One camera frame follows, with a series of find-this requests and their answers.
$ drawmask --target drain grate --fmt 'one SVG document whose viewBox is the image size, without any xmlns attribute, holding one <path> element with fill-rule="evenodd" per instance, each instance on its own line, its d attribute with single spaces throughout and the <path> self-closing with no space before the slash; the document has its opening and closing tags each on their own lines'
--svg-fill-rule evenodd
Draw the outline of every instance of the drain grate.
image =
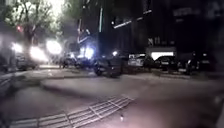
<svg viewBox="0 0 224 128">
<path fill-rule="evenodd" d="M 131 101 L 126 97 L 113 98 L 78 112 L 13 121 L 10 128 L 77 128 L 109 116 Z"/>
</svg>

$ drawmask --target road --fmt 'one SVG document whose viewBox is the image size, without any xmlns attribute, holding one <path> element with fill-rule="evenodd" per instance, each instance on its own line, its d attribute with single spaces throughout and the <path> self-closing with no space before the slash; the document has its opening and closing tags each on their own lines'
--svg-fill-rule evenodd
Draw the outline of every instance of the road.
<svg viewBox="0 0 224 128">
<path fill-rule="evenodd" d="M 14 80 L 14 90 L 1 101 L 0 112 L 8 120 L 38 118 L 123 96 L 133 102 L 83 127 L 196 128 L 205 122 L 215 124 L 221 114 L 217 98 L 224 89 L 221 82 L 142 77 L 110 79 L 75 69 L 29 71 Z"/>
</svg>

